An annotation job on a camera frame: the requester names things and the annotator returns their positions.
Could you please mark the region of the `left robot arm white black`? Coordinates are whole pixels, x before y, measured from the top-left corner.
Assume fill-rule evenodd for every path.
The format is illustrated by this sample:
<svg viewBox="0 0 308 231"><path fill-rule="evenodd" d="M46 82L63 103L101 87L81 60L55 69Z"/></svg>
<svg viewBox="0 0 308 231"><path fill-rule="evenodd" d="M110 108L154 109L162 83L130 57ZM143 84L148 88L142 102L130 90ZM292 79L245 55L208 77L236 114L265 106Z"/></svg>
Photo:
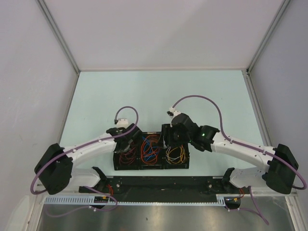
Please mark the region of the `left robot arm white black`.
<svg viewBox="0 0 308 231"><path fill-rule="evenodd" d="M88 143L66 148L52 144L34 168L34 181L40 180L50 195L75 187L80 193L102 192L107 185L103 171L98 167L78 166L102 154L127 151L141 137L142 131L132 123L127 128L110 128Z"/></svg>

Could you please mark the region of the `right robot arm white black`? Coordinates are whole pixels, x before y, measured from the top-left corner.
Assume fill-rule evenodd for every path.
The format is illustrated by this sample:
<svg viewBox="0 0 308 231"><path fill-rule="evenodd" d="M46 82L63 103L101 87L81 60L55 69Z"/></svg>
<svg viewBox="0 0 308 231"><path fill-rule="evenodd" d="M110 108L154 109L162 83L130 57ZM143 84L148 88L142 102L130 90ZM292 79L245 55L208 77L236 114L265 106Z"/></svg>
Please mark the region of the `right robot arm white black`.
<svg viewBox="0 0 308 231"><path fill-rule="evenodd" d="M233 193L238 188L263 187L281 194L290 194L294 188L298 163L288 146L254 145L236 140L212 126L198 126L187 114L169 110L170 124L162 125L166 147L190 144L201 152L226 154L253 165L252 168L228 168L223 176L222 188Z"/></svg>

